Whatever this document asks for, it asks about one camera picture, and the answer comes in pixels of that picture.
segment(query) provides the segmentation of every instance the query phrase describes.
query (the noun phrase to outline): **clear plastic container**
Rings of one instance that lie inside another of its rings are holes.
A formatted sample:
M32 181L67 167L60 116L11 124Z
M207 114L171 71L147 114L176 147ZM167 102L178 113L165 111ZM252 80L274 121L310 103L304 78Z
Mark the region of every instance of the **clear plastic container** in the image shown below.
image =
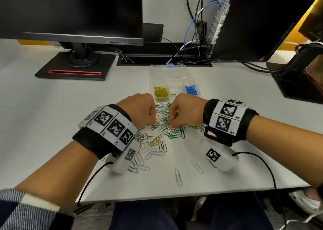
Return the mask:
M187 93L185 86L195 86L185 65L151 65L149 68L151 94L156 102L173 101L180 93Z

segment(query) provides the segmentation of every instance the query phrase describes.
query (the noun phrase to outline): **white desk surface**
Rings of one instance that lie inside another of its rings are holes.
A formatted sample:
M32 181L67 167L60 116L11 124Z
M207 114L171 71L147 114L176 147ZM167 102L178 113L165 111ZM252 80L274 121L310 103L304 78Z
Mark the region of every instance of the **white desk surface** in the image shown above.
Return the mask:
M23 54L0 70L0 189L16 186L71 141L77 124L96 106L116 103L134 93L150 92L147 67L113 65L106 81L38 79L34 74L56 55L55 47L26 46ZM252 72L235 63L190 67L203 98L233 98L261 115L323 133L323 105L284 98L269 74ZM273 188L265 165L240 155L230 172L221 172L201 157L200 139L191 129L186 139L168 140L165 156L145 161L149 172L125 175L101 170L82 202L135 200ZM248 142L233 149L261 155L272 169L277 187L307 186L302 179ZM196 161L200 174L191 164ZM103 161L99 161L94 173ZM175 180L180 171L183 185Z

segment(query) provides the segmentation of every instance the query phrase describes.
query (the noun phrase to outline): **pants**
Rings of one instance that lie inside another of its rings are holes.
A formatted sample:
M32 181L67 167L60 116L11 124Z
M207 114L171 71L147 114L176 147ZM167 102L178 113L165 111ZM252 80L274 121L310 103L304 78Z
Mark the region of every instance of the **pants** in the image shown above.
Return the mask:
M210 230L273 230L252 192L209 195L197 212ZM178 230L165 200L115 204L110 230Z

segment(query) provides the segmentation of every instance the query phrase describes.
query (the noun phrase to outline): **right hand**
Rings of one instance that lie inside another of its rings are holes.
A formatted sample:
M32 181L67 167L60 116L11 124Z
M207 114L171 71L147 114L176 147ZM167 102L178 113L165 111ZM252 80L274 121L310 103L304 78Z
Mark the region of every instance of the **right hand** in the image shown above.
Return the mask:
M194 126L204 124L203 112L204 106L207 102L208 100L203 98L180 93L172 102L169 110L169 121L171 122L171 128L177 128L184 124Z

